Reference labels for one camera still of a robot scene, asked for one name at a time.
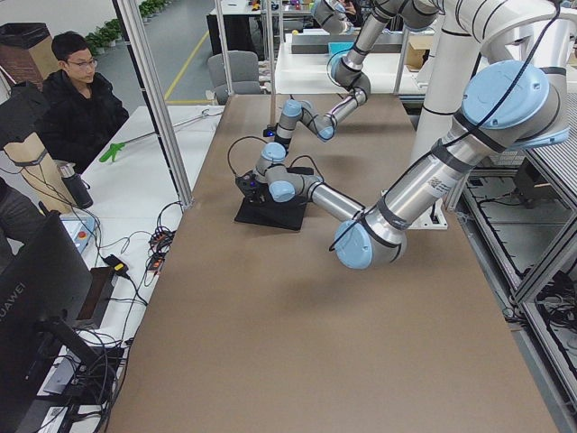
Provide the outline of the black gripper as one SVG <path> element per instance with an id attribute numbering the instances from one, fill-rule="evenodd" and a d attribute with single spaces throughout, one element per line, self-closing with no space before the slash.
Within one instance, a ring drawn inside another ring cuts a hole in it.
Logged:
<path id="1" fill-rule="evenodd" d="M 267 201 L 268 185 L 257 180 L 249 180 L 247 199 L 253 205 L 262 205 Z"/>

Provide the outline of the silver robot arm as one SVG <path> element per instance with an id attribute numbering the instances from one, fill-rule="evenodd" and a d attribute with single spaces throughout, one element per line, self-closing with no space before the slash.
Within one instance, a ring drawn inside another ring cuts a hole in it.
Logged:
<path id="1" fill-rule="evenodd" d="M 414 32 L 444 17 L 426 102 L 446 91 L 451 127 L 417 158 L 372 207 L 333 189 L 316 175 L 289 171 L 285 159 L 298 124 L 322 141 L 371 93 L 362 67 L 386 24 L 401 17 Z M 319 114 L 307 101 L 283 106 L 273 140 L 254 168 L 235 182 L 256 204 L 302 197 L 340 225 L 331 250 L 345 266 L 365 269 L 396 261 L 406 232 L 484 158 L 507 150 L 564 142 L 566 64 L 576 35 L 576 13 L 558 1 L 377 1 L 331 75 L 347 96 Z"/>
<path id="2" fill-rule="evenodd" d="M 282 106 L 272 139 L 288 149 L 297 125 L 302 124 L 320 141 L 331 140 L 337 126 L 371 96 L 371 81 L 363 72 L 363 63 L 386 25 L 398 16 L 410 31 L 420 32 L 432 24 L 437 15 L 438 7 L 430 1 L 374 1 L 351 48 L 338 51 L 326 63 L 329 79 L 346 91 L 343 99 L 322 114 L 309 101 L 289 98 Z"/>

